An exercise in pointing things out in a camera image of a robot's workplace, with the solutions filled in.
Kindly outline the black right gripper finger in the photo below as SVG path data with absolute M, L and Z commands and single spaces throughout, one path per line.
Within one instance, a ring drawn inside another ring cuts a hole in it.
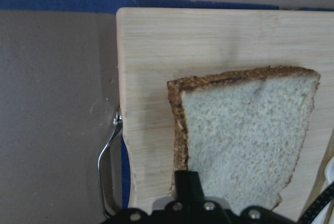
M 205 199 L 199 174 L 195 171 L 176 171 L 174 191 L 178 202 L 201 203 Z

